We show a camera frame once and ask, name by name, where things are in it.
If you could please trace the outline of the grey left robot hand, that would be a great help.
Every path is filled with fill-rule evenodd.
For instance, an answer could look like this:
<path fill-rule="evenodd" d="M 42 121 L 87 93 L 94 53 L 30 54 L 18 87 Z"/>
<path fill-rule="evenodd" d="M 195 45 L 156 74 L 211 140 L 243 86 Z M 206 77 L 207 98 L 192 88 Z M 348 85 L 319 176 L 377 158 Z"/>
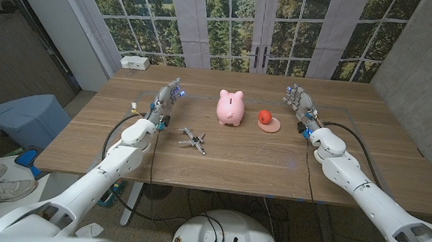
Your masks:
<path fill-rule="evenodd" d="M 164 117 L 170 115 L 177 99 L 184 95 L 185 93 L 181 90 L 180 78 L 178 77 L 159 90 L 145 118 L 155 125 L 161 123 Z"/>

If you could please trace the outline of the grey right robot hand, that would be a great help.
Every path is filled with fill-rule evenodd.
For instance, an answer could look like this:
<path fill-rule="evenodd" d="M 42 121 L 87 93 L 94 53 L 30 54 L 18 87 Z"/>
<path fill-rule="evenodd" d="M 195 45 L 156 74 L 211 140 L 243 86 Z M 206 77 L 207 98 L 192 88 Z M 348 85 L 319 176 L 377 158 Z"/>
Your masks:
<path fill-rule="evenodd" d="M 286 96 L 283 97 L 283 101 L 295 112 L 300 133 L 306 132 L 310 135 L 313 131 L 323 127 L 318 117 L 317 108 L 311 96 L 303 87 L 296 83 L 293 86 L 287 86 Z"/>

